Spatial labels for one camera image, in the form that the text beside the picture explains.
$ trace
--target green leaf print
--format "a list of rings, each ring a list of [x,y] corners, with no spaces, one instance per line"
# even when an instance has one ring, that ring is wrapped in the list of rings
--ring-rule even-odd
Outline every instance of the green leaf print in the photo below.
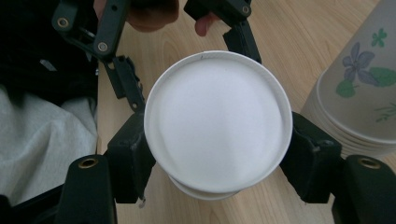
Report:
[[[372,67],[370,73],[378,82],[378,87],[388,87],[396,83],[396,72],[388,68]]]
[[[344,98],[349,98],[355,95],[355,87],[351,81],[344,79],[338,84],[336,92]]]

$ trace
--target stacked paper cup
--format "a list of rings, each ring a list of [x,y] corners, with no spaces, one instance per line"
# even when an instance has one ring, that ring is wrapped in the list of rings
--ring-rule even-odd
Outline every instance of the stacked paper cup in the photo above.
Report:
[[[343,156],[396,151],[396,1],[382,0],[320,76],[302,114]]]

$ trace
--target wooden table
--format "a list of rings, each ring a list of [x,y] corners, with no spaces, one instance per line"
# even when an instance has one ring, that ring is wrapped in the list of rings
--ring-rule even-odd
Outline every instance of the wooden table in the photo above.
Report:
[[[262,64],[278,78],[293,111],[304,105],[318,76],[335,59],[378,0],[254,0],[249,22],[262,56]],[[224,49],[222,35],[229,27],[219,21],[207,37],[193,30],[194,21],[182,8],[179,19],[161,31],[141,34],[125,26],[119,55],[131,57],[136,73],[149,91],[162,72],[180,59],[210,49]],[[100,68],[98,151],[132,115],[125,99],[118,100],[106,71]],[[396,171],[396,153],[384,161]],[[333,223],[332,201],[302,202],[280,168],[256,186],[232,198],[206,202],[177,189],[163,169],[153,168],[146,188],[147,202],[118,204],[119,223]]]

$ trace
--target purple flower print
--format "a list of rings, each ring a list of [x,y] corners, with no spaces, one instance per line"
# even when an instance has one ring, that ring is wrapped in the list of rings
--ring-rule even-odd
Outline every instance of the purple flower print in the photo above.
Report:
[[[378,81],[370,72],[364,70],[369,66],[375,55],[370,51],[359,53],[360,48],[361,44],[357,42],[350,51],[350,56],[343,59],[343,65],[346,68],[344,79],[353,82],[358,75],[360,82],[377,86]]]

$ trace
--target gray fabric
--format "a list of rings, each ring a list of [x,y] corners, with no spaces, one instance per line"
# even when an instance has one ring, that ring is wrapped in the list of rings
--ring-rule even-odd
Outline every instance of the gray fabric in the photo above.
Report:
[[[12,205],[61,185],[75,159],[94,154],[94,101],[61,107],[0,85],[0,194]]]

